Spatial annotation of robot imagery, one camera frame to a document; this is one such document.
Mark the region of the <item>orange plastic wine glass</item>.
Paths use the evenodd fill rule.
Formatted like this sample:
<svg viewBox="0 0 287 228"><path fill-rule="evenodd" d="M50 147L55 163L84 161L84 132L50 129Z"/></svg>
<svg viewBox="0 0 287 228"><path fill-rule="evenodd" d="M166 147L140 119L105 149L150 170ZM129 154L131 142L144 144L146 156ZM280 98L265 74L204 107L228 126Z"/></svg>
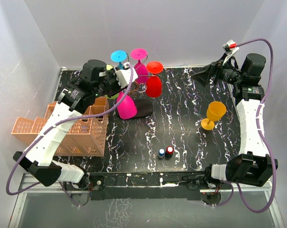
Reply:
<svg viewBox="0 0 287 228"><path fill-rule="evenodd" d="M220 120L226 113L226 106L219 101L213 101L209 104L206 116L207 118L201 121L201 127L204 130L212 130L215 127L215 122Z"/></svg>

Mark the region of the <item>green plastic wine glass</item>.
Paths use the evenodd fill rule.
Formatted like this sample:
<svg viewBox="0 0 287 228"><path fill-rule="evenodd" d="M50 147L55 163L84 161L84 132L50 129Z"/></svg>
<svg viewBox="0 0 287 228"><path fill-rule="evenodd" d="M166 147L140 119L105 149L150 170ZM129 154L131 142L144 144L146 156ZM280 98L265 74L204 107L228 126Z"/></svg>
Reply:
<svg viewBox="0 0 287 228"><path fill-rule="evenodd" d="M106 89L106 95L109 98L114 97L117 93L120 91L120 85L118 84L117 78L116 78L116 69L115 67L111 65L106 66L107 72L105 76L105 89Z"/></svg>

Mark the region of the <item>magenta plastic wine glass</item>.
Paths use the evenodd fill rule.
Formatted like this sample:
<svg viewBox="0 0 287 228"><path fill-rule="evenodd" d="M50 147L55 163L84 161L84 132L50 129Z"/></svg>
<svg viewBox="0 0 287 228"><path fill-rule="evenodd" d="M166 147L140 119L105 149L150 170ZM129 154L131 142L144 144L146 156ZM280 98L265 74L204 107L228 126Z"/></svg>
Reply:
<svg viewBox="0 0 287 228"><path fill-rule="evenodd" d="M148 70L145 66L145 61L148 59L148 53L145 49L136 48L131 52L131 58L137 60L138 62L135 64L134 69L138 75L136 79L138 84L146 84L148 80Z"/></svg>

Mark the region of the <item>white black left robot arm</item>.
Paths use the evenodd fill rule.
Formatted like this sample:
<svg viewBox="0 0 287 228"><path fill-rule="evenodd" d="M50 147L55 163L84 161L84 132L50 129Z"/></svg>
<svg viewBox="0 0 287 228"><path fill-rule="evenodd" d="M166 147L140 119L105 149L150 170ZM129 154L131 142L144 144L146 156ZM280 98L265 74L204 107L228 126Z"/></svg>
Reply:
<svg viewBox="0 0 287 228"><path fill-rule="evenodd" d="M13 160L16 165L46 187L61 181L71 182L80 190L87 188L90 178L82 168L57 162L53 156L72 125L97 98L105 95L112 97L136 78L128 63L108 70L101 60L87 61L79 76L63 88L52 115L35 140L25 151L15 152Z"/></svg>

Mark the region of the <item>blue plastic wine glass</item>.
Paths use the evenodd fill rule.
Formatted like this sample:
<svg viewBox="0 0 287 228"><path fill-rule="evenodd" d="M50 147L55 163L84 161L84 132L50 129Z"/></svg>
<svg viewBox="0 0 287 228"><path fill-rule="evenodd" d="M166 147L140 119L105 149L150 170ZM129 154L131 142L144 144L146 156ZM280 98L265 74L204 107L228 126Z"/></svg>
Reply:
<svg viewBox="0 0 287 228"><path fill-rule="evenodd" d="M116 50L111 54L110 58L113 62L118 64L120 69L123 69L123 61L127 59L127 53L123 50Z"/></svg>

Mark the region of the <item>red plastic wine glass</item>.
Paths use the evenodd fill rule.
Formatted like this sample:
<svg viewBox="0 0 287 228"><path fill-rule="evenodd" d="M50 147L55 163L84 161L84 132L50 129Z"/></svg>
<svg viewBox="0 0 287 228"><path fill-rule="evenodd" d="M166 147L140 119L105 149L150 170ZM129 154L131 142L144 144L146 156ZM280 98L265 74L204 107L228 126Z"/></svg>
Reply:
<svg viewBox="0 0 287 228"><path fill-rule="evenodd" d="M162 94L163 86L162 81L157 75L162 72L163 65L158 61L152 61L146 65L146 69L152 75L146 82L147 89L145 92L149 97L159 97Z"/></svg>

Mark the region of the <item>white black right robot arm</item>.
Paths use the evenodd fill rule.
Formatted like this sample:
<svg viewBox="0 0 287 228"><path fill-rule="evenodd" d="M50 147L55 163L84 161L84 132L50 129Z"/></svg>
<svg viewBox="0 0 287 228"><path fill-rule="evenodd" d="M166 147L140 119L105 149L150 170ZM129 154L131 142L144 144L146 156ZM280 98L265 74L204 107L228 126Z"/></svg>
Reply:
<svg viewBox="0 0 287 228"><path fill-rule="evenodd" d="M210 79L233 86L232 95L240 123L239 154L227 164L211 164L203 176L206 187L213 189L220 181L247 184L262 187L278 168L277 159L270 156L264 142L263 104L265 96L259 84L266 58L260 54L247 54L242 67L231 63L235 57L226 60L224 54L216 62L203 67L202 71L192 75L197 83L207 86Z"/></svg>

